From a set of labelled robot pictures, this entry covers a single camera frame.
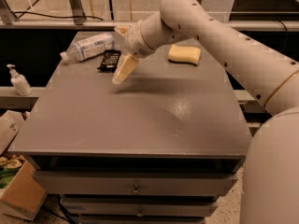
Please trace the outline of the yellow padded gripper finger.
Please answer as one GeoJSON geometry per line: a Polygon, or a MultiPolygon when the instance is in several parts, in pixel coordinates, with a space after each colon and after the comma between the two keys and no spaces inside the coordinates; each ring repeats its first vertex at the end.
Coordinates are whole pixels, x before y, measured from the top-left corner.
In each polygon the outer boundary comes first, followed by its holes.
{"type": "Polygon", "coordinates": [[[137,68],[138,58],[133,54],[122,55],[112,78],[113,84],[121,84],[137,68]]]}
{"type": "Polygon", "coordinates": [[[119,25],[114,27],[114,31],[120,35],[126,35],[130,27],[128,25],[119,25]]]}

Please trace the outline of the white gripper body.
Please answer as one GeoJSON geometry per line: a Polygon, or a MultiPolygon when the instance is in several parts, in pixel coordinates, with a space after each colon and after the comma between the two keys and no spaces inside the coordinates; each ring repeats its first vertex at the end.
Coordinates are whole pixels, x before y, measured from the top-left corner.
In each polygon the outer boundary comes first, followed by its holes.
{"type": "Polygon", "coordinates": [[[154,23],[151,21],[138,21],[133,24],[125,35],[127,51],[137,58],[146,58],[155,52],[150,41],[155,35],[154,23]]]}

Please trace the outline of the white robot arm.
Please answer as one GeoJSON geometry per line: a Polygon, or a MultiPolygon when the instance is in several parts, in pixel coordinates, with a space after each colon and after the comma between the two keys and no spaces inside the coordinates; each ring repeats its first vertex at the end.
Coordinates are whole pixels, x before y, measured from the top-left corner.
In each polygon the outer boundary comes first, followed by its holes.
{"type": "Polygon", "coordinates": [[[299,224],[299,64],[208,15],[196,0],[161,0],[149,18],[118,26],[129,53],[113,83],[140,58],[190,37],[271,114],[251,139],[240,224],[299,224]]]}

